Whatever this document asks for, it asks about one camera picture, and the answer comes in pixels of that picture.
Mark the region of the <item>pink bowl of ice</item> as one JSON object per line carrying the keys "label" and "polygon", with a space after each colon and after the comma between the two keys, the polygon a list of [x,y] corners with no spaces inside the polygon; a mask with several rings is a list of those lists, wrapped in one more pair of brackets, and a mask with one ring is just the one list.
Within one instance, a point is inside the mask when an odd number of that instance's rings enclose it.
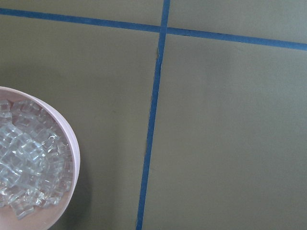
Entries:
{"label": "pink bowl of ice", "polygon": [[11,114],[0,127],[0,227],[47,230],[66,210],[80,170],[79,145],[66,119],[47,103],[0,89]]}

